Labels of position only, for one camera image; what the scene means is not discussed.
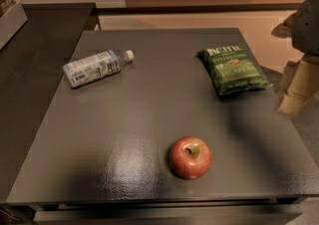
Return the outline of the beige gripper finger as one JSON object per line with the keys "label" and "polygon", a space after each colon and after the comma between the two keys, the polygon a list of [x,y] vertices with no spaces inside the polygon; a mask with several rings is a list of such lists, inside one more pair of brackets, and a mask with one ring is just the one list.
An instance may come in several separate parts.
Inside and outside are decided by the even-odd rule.
{"label": "beige gripper finger", "polygon": [[295,13],[291,14],[271,31],[271,35],[277,38],[290,38],[292,36],[295,17]]}
{"label": "beige gripper finger", "polygon": [[297,63],[288,62],[280,82],[275,110],[298,114],[319,91],[319,57],[305,54]]}

